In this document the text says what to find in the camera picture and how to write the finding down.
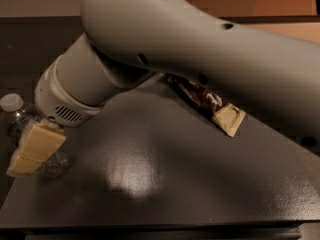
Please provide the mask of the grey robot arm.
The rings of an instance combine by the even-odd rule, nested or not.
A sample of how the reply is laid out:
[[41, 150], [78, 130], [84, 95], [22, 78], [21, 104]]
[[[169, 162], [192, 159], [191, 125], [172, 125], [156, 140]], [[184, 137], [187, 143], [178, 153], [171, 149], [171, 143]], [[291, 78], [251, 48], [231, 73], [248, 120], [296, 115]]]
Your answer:
[[215, 18], [185, 0], [82, 0], [83, 34], [42, 74], [40, 120], [22, 128], [7, 173], [34, 173], [113, 96], [153, 73], [212, 89], [320, 150], [320, 45]]

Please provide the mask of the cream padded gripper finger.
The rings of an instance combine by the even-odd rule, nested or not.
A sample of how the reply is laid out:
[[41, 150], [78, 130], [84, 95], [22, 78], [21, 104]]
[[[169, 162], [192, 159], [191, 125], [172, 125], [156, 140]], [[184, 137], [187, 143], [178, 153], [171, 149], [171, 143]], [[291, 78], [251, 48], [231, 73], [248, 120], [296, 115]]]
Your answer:
[[6, 174], [11, 177], [32, 175], [66, 141], [65, 131], [46, 119], [30, 120], [20, 137]]

